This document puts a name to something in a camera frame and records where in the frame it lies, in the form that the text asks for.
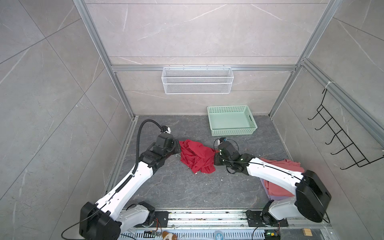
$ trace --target mint green basket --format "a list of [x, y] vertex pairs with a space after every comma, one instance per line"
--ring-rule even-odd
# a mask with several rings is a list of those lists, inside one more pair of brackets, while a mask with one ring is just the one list
[[207, 110], [212, 136], [250, 135], [257, 128], [247, 105], [209, 106]]

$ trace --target white wire basket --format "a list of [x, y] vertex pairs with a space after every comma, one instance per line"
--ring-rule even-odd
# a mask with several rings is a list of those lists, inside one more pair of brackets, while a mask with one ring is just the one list
[[230, 67], [166, 67], [161, 75], [166, 94], [229, 93], [233, 82]]

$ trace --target plush dog toy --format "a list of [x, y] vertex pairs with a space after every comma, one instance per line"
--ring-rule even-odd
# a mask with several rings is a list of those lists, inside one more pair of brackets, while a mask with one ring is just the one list
[[177, 236], [175, 234], [166, 231], [163, 232], [162, 237], [163, 240], [177, 240]]

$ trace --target red cloth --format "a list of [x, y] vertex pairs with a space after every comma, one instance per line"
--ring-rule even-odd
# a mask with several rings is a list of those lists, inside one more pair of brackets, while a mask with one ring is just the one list
[[181, 146], [181, 161], [187, 165], [193, 173], [213, 173], [215, 151], [210, 147], [205, 147], [202, 143], [194, 142], [189, 139], [179, 141]]
[[[265, 158], [260, 158], [264, 162], [270, 163], [272, 165], [275, 165], [277, 167], [282, 167], [284, 169], [288, 169], [295, 172], [304, 172], [304, 168], [300, 167], [299, 162], [293, 162], [289, 159], [284, 159], [282, 161], [275, 161], [275, 160], [268, 160]], [[287, 196], [287, 197], [293, 197], [294, 195], [289, 192], [288, 190], [285, 190], [284, 188], [277, 186], [274, 183], [268, 182], [267, 180], [264, 180], [265, 188], [268, 191], [268, 195], [270, 196]]]

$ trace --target black wire rack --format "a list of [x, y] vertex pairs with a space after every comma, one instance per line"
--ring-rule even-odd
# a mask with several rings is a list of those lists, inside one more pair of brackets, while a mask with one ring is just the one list
[[[348, 154], [351, 156], [352, 160], [355, 162], [354, 164], [350, 165], [349, 167], [346, 167], [346, 168], [340, 168], [340, 169], [341, 169], [341, 170], [345, 170], [345, 169], [348, 169], [348, 168], [350, 168], [350, 167], [352, 167], [352, 166], [355, 166], [355, 165], [357, 165], [358, 167], [364, 167], [365, 165], [371, 164], [371, 163], [373, 163], [373, 162], [375, 162], [375, 161], [377, 161], [377, 160], [380, 160], [380, 159], [384, 158], [384, 155], [383, 155], [381, 158], [378, 158], [378, 159], [373, 160], [373, 161], [369, 161], [369, 160], [365, 157], [365, 155], [360, 151], [360, 149], [356, 146], [356, 144], [352, 141], [352, 139], [348, 136], [348, 134], [344, 131], [344, 129], [340, 126], [340, 124], [336, 121], [336, 119], [334, 119], [333, 116], [328, 112], [328, 110], [323, 106], [323, 101], [324, 101], [324, 98], [325, 98], [325, 94], [326, 94], [326, 93], [327, 93], [327, 89], [324, 89], [323, 92], [322, 92], [322, 94], [324, 94], [324, 96], [323, 96], [323, 99], [322, 99], [322, 101], [321, 101], [320, 106], [316, 109], [316, 111], [317, 111], [316, 115], [315, 115], [313, 118], [311, 118], [311, 119], [308, 118], [308, 120], [312, 120], [312, 119], [314, 119], [317, 115], [320, 115], [320, 116], [322, 117], [322, 119], [325, 121], [325, 123], [324, 123], [324, 125], [321, 126], [321, 128], [319, 128], [319, 129], [315, 128], [315, 130], [320, 130], [320, 129], [322, 129], [324, 126], [327, 125], [327, 126], [332, 130], [332, 132], [333, 132], [333, 134], [334, 134], [334, 135], [333, 135], [333, 138], [331, 139], [331, 141], [330, 141], [329, 143], [325, 143], [325, 144], [330, 145], [330, 144], [332, 143], [332, 141], [333, 141], [333, 140], [335, 139], [335, 137], [336, 137], [336, 138], [339, 140], [339, 142], [341, 143], [341, 145], [343, 146], [343, 148], [342, 148], [340, 151], [338, 151], [337, 153], [331, 153], [331, 155], [336, 155], [336, 154], [340, 153], [341, 151], [346, 150], [346, 151], [348, 152]], [[326, 119], [324, 118], [324, 116], [321, 114], [321, 111], [322, 111], [322, 110], [326, 111], [326, 112], [328, 113], [328, 115], [329, 115], [331, 118], [328, 119], [328, 120], [326, 120]], [[331, 120], [333, 120], [333, 121], [337, 124], [337, 126], [339, 126], [339, 128], [340, 128], [339, 131], [336, 132], [336, 131], [331, 127], [331, 125], [329, 124], [329, 122], [330, 122]], [[351, 144], [345, 145], [345, 144], [341, 141], [341, 139], [339, 138], [339, 136], [338, 136], [338, 134], [340, 134], [340, 133], [344, 133], [344, 134], [348, 137], [348, 139], [350, 140]], [[354, 147], [360, 152], [360, 154], [361, 154], [362, 157], [363, 157], [362, 160], [359, 160], [359, 161], [356, 161], [356, 160], [355, 160], [355, 158], [352, 156], [352, 154], [351, 154], [351, 153], [349, 152], [349, 150], [348, 150], [348, 147], [350, 147], [350, 146], [354, 146]]]

